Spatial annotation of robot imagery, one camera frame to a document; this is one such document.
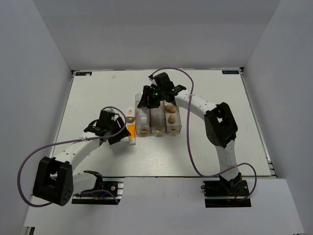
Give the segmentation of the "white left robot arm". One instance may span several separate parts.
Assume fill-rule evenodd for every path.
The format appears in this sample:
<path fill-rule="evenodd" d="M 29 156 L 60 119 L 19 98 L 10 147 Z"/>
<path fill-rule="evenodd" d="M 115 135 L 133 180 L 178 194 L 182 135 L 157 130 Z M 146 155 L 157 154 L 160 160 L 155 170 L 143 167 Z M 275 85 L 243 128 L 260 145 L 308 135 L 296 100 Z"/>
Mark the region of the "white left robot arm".
<path fill-rule="evenodd" d="M 43 157 L 40 160 L 33 195 L 59 206 L 67 204 L 72 195 L 80 193 L 74 190 L 77 185 L 74 178 L 78 175 L 73 175 L 73 172 L 83 159 L 105 142 L 115 144 L 130 136 L 125 119 L 121 110 L 113 106 L 105 107 L 79 139 L 54 143 L 54 146 L 71 145 L 52 158 Z"/>

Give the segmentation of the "beige makeup sponge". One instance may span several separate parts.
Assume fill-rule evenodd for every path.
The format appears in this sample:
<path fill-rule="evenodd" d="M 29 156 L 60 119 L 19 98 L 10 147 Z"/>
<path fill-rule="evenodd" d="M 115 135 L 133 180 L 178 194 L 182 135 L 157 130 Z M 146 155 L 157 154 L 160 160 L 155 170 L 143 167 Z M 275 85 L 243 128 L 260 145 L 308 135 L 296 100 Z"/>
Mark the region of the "beige makeup sponge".
<path fill-rule="evenodd" d="M 171 114 L 168 116 L 168 122 L 169 122 L 169 123 L 175 123 L 175 122 L 176 122 L 176 114 L 171 113 Z"/>
<path fill-rule="evenodd" d="M 166 110 L 171 112 L 171 113 L 175 113 L 176 112 L 176 106 L 173 104 L 168 104 L 165 106 Z"/>

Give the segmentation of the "orange cream tube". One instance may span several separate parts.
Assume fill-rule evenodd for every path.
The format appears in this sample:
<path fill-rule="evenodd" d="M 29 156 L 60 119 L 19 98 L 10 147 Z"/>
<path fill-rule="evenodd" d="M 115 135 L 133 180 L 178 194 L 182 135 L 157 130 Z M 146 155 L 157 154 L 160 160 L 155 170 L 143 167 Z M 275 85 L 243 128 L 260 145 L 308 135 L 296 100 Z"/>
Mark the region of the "orange cream tube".
<path fill-rule="evenodd" d="M 129 145 L 136 145 L 136 131 L 135 131 L 135 124 L 129 124 L 127 126 L 129 135 Z"/>

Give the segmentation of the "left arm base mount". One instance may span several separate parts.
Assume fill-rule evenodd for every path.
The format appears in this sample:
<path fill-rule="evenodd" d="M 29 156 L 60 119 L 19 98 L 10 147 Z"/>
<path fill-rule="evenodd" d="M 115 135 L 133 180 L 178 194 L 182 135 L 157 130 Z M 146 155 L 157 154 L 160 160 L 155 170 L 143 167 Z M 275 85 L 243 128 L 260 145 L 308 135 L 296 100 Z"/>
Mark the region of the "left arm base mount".
<path fill-rule="evenodd" d="M 106 177 L 85 170 L 73 176 L 72 204 L 118 205 L 124 188 L 124 178 Z"/>

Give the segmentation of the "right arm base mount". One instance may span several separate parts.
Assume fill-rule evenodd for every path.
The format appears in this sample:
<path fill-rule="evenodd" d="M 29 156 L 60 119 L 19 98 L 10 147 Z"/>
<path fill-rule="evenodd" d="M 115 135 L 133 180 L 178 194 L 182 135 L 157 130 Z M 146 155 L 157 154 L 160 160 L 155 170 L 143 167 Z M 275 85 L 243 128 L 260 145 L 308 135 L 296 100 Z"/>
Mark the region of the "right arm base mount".
<path fill-rule="evenodd" d="M 206 208 L 250 208 L 251 200 L 243 199 L 249 195 L 246 180 L 242 180 L 234 189 L 228 189 L 221 181 L 203 181 L 201 189 L 204 193 Z"/>

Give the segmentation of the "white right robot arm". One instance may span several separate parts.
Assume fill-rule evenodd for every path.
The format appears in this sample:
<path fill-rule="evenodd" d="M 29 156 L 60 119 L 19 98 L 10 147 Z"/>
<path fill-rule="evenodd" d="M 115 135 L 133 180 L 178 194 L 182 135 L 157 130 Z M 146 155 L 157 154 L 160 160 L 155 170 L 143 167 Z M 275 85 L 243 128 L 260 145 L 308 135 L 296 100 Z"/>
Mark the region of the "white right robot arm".
<path fill-rule="evenodd" d="M 174 85 L 167 73 L 153 72 L 150 85 L 143 87 L 138 108 L 154 109 L 162 101 L 187 110 L 187 117 L 195 114 L 204 121 L 208 140 L 215 146 L 220 164 L 217 173 L 221 182 L 221 190 L 226 195 L 233 195 L 239 188 L 242 176 L 238 170 L 235 156 L 235 139 L 238 126 L 230 106 L 222 102 L 211 103 L 196 96 L 182 85 Z"/>

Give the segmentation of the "clear white cosmetic tube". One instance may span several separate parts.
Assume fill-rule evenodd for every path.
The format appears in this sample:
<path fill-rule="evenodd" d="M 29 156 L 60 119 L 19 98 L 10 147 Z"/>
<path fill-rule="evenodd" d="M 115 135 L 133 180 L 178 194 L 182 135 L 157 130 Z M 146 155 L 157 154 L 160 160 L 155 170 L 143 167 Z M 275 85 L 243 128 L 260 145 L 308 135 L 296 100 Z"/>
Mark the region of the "clear white cosmetic tube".
<path fill-rule="evenodd" d="M 136 102 L 140 102 L 141 98 L 142 98 L 142 93 L 138 93 L 138 94 L 135 95 L 135 101 Z"/>

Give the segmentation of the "teal pink gradient tube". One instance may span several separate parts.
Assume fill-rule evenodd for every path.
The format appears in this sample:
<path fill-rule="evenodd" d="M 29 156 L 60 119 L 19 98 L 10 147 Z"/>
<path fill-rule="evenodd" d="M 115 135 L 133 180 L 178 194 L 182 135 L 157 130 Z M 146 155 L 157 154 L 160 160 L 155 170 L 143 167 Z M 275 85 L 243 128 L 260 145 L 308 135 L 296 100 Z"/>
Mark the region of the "teal pink gradient tube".
<path fill-rule="evenodd" d="M 140 123 L 142 127 L 147 127 L 149 125 L 148 117 L 148 109 L 146 108 L 139 108 L 139 117 L 140 117 Z"/>

